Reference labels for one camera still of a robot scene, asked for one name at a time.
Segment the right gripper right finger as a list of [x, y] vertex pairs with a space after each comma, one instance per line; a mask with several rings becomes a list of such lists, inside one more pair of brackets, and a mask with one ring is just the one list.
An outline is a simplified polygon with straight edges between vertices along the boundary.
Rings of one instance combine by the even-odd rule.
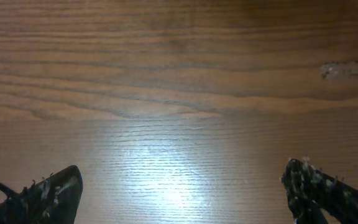
[[294, 223], [326, 223], [325, 210], [339, 223], [358, 224], [358, 190], [310, 166], [307, 159], [290, 159], [281, 183]]

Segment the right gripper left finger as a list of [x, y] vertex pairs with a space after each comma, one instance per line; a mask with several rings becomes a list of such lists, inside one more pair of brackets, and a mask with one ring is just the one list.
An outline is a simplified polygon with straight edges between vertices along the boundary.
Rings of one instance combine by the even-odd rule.
[[32, 183], [18, 193], [0, 183], [0, 224], [74, 224], [83, 192], [76, 165]]

